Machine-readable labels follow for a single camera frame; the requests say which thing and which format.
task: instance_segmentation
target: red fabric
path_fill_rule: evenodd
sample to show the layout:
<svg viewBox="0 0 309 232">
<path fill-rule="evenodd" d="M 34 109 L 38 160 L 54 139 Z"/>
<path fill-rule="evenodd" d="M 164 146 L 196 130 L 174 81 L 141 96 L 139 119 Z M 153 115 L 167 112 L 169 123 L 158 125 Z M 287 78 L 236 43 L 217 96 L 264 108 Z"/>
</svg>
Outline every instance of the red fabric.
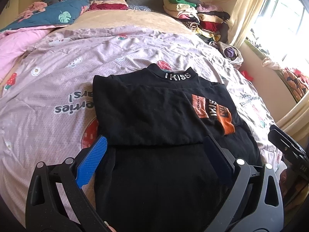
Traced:
<svg viewBox="0 0 309 232">
<path fill-rule="evenodd" d="M 217 22 L 200 21 L 200 26 L 205 30 L 218 32 L 221 29 L 222 24 Z"/>
<path fill-rule="evenodd" d="M 109 4 L 109 3 L 96 4 L 96 3 L 93 3 L 93 4 L 90 5 L 90 8 L 89 8 L 89 10 L 101 10 L 101 9 L 126 10 L 126 9 L 128 9 L 128 6 L 121 4 L 121 3 L 114 3 L 114 4 Z"/>
<path fill-rule="evenodd" d="M 253 81 L 253 77 L 250 77 L 246 70 L 242 71 L 241 74 L 245 77 L 246 80 L 249 80 L 250 82 Z"/>
</svg>

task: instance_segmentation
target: shirt print graphic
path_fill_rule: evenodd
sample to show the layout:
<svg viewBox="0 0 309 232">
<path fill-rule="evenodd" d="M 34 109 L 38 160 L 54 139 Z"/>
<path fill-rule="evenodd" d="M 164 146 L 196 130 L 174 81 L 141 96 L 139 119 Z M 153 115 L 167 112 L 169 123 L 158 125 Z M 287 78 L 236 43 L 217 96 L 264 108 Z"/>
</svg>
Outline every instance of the shirt print graphic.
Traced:
<svg viewBox="0 0 309 232">
<path fill-rule="evenodd" d="M 205 105 L 205 98 L 192 94 L 192 106 L 199 118 L 208 118 Z"/>
<path fill-rule="evenodd" d="M 174 80 L 174 81 L 180 81 L 180 80 L 185 80 L 187 78 L 190 78 L 191 75 L 187 72 L 186 74 L 173 74 L 173 73 L 166 73 L 165 78 L 169 80 Z"/>
<path fill-rule="evenodd" d="M 199 118 L 216 118 L 220 121 L 224 129 L 224 135 L 235 132 L 235 127 L 232 124 L 232 115 L 227 107 L 194 94 L 192 94 L 192 106 Z"/>
</svg>

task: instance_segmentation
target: pink bedsheet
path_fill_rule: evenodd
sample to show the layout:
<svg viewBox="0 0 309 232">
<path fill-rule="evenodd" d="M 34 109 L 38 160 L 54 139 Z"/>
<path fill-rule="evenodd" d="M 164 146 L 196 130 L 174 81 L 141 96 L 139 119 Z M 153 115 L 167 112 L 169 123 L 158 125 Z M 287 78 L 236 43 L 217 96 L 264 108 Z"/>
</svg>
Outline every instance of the pink bedsheet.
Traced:
<svg viewBox="0 0 309 232">
<path fill-rule="evenodd" d="M 28 46 L 36 43 L 59 26 L 38 26 L 7 30 L 0 33 L 0 83 Z"/>
</svg>

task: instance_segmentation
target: folded black shirt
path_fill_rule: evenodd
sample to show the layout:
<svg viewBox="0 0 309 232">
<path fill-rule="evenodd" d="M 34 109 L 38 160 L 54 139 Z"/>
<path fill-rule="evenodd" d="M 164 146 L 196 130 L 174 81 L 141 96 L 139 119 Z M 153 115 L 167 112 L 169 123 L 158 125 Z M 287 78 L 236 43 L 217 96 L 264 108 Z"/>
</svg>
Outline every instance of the folded black shirt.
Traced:
<svg viewBox="0 0 309 232">
<path fill-rule="evenodd" d="M 117 232 L 202 231 L 227 188 L 202 145 L 211 134 L 235 158 L 261 165 L 224 84 L 156 64 L 93 80 L 108 149 L 95 175 L 96 210 Z"/>
</svg>

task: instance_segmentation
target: green clothing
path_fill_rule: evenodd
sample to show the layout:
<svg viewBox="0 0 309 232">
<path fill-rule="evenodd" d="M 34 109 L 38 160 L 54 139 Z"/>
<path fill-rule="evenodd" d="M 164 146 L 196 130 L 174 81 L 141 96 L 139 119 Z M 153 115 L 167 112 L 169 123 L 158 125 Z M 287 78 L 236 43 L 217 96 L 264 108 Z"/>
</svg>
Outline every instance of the green clothing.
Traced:
<svg viewBox="0 0 309 232">
<path fill-rule="evenodd" d="M 191 2 L 186 2 L 185 0 L 169 0 L 170 3 L 183 3 L 183 4 L 189 4 L 191 7 L 196 7 L 196 4 Z"/>
</svg>

